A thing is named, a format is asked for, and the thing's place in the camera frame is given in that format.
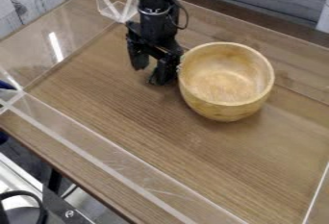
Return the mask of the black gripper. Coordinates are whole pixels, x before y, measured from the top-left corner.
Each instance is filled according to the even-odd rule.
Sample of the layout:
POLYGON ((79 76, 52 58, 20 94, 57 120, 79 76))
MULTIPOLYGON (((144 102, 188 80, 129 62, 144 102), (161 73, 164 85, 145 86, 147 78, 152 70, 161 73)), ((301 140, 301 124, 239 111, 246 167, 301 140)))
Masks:
POLYGON ((156 59, 156 67, 148 77, 148 83, 164 86, 177 76, 182 48, 176 42, 180 9, 137 9, 140 21, 129 20, 127 27, 127 50, 132 68, 141 70, 148 66, 148 57, 156 59))

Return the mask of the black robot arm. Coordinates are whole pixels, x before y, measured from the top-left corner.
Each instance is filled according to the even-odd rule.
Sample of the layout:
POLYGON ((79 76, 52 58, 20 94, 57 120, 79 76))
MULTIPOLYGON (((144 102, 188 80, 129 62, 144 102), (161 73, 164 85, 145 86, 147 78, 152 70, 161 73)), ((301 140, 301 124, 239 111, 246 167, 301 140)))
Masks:
POLYGON ((127 21, 127 51, 135 70, 148 66, 148 58, 156 59, 156 67, 148 82, 167 85, 176 79, 176 68, 183 50, 176 42, 177 30, 188 25, 188 14, 177 0, 139 0, 139 22, 127 21))

